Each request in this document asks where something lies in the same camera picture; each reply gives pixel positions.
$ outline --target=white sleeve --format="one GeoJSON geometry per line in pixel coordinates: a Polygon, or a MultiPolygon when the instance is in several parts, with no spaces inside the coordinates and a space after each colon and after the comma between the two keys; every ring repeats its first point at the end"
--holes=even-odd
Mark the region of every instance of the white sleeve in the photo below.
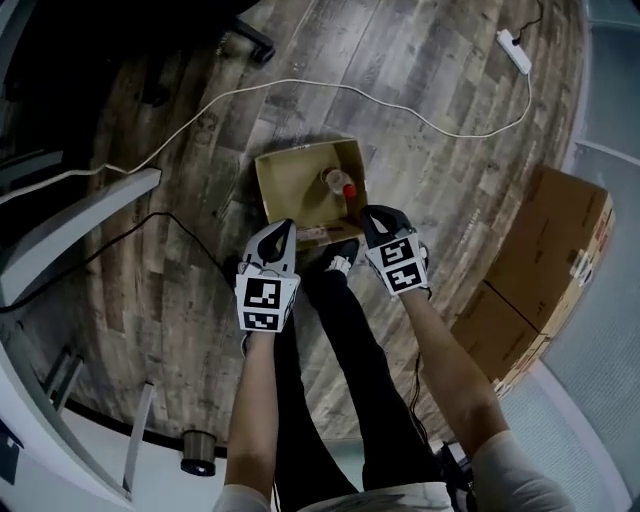
{"type": "Polygon", "coordinates": [[[531,464],[510,430],[483,444],[471,467],[480,512],[574,510],[560,486],[531,464]]]}
{"type": "Polygon", "coordinates": [[[271,512],[266,498],[244,485],[225,485],[213,512],[271,512]]]}

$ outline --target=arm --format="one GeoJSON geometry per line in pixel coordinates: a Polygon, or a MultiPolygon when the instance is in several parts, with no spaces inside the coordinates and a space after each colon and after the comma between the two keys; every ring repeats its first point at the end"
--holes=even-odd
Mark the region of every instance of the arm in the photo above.
{"type": "Polygon", "coordinates": [[[231,412],[225,485],[255,489],[267,502],[276,466],[278,398],[274,333],[253,332],[231,412]]]}
{"type": "Polygon", "coordinates": [[[508,430],[491,384],[456,342],[423,290],[400,295],[420,347],[422,378],[465,453],[508,430]]]}

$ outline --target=wooden floor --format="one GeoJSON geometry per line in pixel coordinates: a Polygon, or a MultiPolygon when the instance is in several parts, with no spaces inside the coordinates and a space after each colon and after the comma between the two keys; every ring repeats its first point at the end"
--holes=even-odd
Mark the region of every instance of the wooden floor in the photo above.
{"type": "MultiPolygon", "coordinates": [[[[532,166],[559,166],[567,147],[581,73],[579,6],[544,5],[544,20],[522,41],[533,61],[533,100],[517,127],[488,140],[456,140],[352,92],[299,84],[226,98],[162,152],[153,194],[91,233],[83,250],[149,212],[170,211],[223,261],[265,222],[254,157],[356,137],[370,201],[400,208],[414,223],[431,250],[434,303],[451,322],[496,254],[532,166]]],[[[496,31],[515,33],[537,16],[533,0],[264,0],[243,15],[276,42],[275,58],[261,69],[248,60],[251,45],[235,35],[220,56],[215,47],[176,52],[163,74],[172,99],[152,109],[138,101],[146,61],[126,62],[102,114],[94,163],[133,167],[214,96],[284,77],[353,85],[450,131],[486,132],[518,117],[527,101],[526,80],[495,43],[496,31]]],[[[115,179],[104,174],[92,187],[115,179]]],[[[349,280],[408,399],[416,344],[401,305],[362,257],[349,280]]],[[[295,317],[318,430],[325,439],[358,437],[344,377],[304,295],[295,317]]],[[[226,441],[243,362],[234,297],[167,219],[151,220],[17,319],[41,377],[63,345],[81,350],[86,366],[72,395],[79,402],[131,423],[149,381],[158,391],[153,430],[179,436],[197,428],[226,441]]],[[[448,435],[426,394],[418,411],[429,432],[448,435]]]]}

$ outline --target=power strip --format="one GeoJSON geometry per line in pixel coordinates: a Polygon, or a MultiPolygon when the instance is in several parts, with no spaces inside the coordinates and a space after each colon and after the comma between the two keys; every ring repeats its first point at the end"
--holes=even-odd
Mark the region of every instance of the power strip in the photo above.
{"type": "Polygon", "coordinates": [[[497,39],[498,44],[504,48],[504,51],[507,52],[507,55],[520,70],[520,73],[528,75],[529,71],[531,71],[531,61],[520,45],[513,44],[514,37],[511,32],[507,29],[501,30],[498,32],[497,39]]]}

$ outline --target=open cardboard box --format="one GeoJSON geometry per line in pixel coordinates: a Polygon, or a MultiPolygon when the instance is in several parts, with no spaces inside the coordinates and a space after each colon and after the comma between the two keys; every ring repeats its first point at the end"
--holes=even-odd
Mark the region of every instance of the open cardboard box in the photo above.
{"type": "Polygon", "coordinates": [[[297,249],[362,234],[360,210],[367,205],[364,165],[355,139],[308,144],[256,158],[256,173],[269,223],[290,218],[298,226],[297,249]],[[327,167],[353,179],[357,194],[345,199],[320,180],[327,167]]]}

